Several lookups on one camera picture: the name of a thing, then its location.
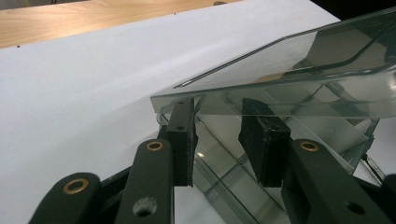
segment transparent lid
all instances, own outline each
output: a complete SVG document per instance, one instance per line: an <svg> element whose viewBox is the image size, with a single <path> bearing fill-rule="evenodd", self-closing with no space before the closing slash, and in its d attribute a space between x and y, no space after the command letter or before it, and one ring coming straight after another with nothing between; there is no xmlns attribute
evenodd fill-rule
<svg viewBox="0 0 396 224"><path fill-rule="evenodd" d="M378 119L396 115L396 7L279 39L151 97L157 113ZM260 102L242 112L243 99Z"/></svg>

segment wooden board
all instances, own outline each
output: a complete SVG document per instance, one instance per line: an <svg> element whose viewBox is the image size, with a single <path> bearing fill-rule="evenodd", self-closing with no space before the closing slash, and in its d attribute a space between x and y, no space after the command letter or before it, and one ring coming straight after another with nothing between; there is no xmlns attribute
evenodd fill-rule
<svg viewBox="0 0 396 224"><path fill-rule="evenodd" d="M216 0L93 0L0 10L0 48L77 35L202 7ZM231 3L238 0L225 0Z"/></svg>

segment wooden table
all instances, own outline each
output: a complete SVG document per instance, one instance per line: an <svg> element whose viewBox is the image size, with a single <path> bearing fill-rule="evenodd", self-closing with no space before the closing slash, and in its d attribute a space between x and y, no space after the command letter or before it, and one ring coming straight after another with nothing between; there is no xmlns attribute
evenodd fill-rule
<svg viewBox="0 0 396 224"><path fill-rule="evenodd" d="M0 48L77 35L202 7L216 0L92 0L0 10ZM238 0L224 0L231 3Z"/></svg>

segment brass ring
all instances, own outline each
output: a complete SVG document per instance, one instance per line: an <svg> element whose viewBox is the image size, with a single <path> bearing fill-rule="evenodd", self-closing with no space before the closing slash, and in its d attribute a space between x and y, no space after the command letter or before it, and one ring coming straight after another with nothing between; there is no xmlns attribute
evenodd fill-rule
<svg viewBox="0 0 396 224"><path fill-rule="evenodd" d="M150 151L158 151L163 148L162 142L150 142L146 145L146 149Z"/></svg>
<svg viewBox="0 0 396 224"><path fill-rule="evenodd" d="M70 187L73 184L78 183L78 182L81 182L81 186L78 186L77 188L74 188L74 189L70 189ZM71 180L67 184L64 185L64 193L66 193L66 194L79 193L79 192L83 191L85 188L87 188L89 183L90 182L85 178L78 178L78 179Z"/></svg>
<svg viewBox="0 0 396 224"><path fill-rule="evenodd" d="M308 142L308 141L301 142L300 147L307 151L318 151L319 150L319 147L315 143Z"/></svg>

